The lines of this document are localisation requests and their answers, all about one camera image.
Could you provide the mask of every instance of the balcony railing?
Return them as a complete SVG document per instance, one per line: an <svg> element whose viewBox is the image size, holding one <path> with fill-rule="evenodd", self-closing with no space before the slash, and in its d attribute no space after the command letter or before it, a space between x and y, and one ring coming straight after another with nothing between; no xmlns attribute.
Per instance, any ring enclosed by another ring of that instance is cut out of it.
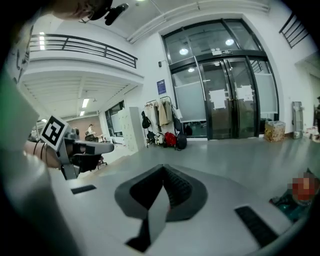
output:
<svg viewBox="0 0 320 256"><path fill-rule="evenodd" d="M300 20L292 13L289 19L285 22L279 33L282 33L291 48L301 42L307 35L308 31L305 29Z"/></svg>
<svg viewBox="0 0 320 256"><path fill-rule="evenodd" d="M30 40L30 51L67 51L96 55L135 69L138 60L131 54L103 42L65 34L33 35Z"/></svg>

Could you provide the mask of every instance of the cardboard box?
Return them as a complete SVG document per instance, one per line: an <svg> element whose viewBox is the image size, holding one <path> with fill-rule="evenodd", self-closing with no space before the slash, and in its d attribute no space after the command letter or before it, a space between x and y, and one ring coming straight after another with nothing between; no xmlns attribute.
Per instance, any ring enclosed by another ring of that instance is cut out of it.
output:
<svg viewBox="0 0 320 256"><path fill-rule="evenodd" d="M281 142L285 138L286 124L281 121L265 123L264 138L268 142Z"/></svg>

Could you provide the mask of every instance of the red bag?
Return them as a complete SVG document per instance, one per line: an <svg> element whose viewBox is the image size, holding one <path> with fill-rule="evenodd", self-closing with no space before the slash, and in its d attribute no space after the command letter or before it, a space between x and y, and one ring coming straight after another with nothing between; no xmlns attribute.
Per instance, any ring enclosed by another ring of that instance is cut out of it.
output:
<svg viewBox="0 0 320 256"><path fill-rule="evenodd" d="M176 145L177 137L174 134L172 134L171 132L166 132L164 134L164 141L168 147L172 147L172 146Z"/></svg>

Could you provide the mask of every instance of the double door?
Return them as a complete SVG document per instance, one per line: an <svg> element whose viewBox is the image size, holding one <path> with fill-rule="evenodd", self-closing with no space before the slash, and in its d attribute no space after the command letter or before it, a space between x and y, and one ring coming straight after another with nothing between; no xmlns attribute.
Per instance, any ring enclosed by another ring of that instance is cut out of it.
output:
<svg viewBox="0 0 320 256"><path fill-rule="evenodd" d="M257 134L253 74L245 58L199 64L209 140L250 138Z"/></svg>

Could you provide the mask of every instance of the security camera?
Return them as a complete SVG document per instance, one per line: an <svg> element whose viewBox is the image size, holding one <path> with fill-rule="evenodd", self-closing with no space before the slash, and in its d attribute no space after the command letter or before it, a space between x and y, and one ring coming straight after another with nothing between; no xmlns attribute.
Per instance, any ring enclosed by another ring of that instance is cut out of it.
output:
<svg viewBox="0 0 320 256"><path fill-rule="evenodd" d="M123 3L116 8L110 8L109 13L104 17L105 24L110 26L126 9L128 9L128 7L129 5L127 3Z"/></svg>

